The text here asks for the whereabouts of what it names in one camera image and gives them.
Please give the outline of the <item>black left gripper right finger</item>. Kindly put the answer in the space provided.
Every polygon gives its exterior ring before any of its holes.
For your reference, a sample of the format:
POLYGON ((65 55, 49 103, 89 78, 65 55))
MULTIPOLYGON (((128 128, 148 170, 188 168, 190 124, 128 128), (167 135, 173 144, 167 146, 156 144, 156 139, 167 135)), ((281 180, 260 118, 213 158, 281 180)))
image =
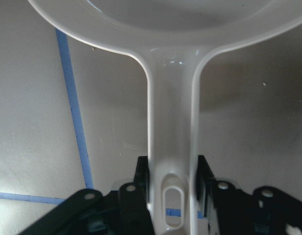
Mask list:
POLYGON ((210 235, 302 235, 302 201, 263 186, 248 194, 217 179, 198 156, 196 194, 210 235))

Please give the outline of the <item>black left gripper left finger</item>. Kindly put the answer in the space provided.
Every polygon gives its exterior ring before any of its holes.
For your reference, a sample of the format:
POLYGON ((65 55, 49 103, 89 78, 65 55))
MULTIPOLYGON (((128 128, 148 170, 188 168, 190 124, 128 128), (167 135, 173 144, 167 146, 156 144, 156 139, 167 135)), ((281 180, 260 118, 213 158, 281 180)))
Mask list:
POLYGON ((82 189, 25 228, 23 235, 153 235, 148 158, 137 160, 134 179, 103 195, 82 189))

